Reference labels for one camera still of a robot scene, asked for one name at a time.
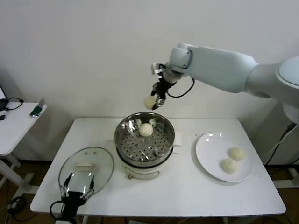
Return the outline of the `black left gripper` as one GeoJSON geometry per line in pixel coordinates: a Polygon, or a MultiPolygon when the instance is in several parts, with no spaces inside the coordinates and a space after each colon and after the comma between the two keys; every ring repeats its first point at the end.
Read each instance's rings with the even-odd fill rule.
{"type": "Polygon", "coordinates": [[[62,212],[62,218],[74,219],[77,215],[78,208],[86,203],[86,200],[90,199],[94,194],[94,176],[91,179],[89,189],[84,186],[83,192],[68,191],[68,185],[72,178],[72,173],[65,179],[65,181],[59,185],[62,202],[64,209],[62,212]]]}

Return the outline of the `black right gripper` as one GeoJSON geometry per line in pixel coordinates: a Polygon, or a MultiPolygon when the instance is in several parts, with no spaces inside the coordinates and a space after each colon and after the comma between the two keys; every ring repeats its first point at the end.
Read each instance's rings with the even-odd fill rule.
{"type": "Polygon", "coordinates": [[[175,84],[167,82],[164,78],[160,78],[157,83],[154,83],[150,96],[157,98],[154,100],[152,110],[156,110],[164,105],[167,91],[175,84]]]}

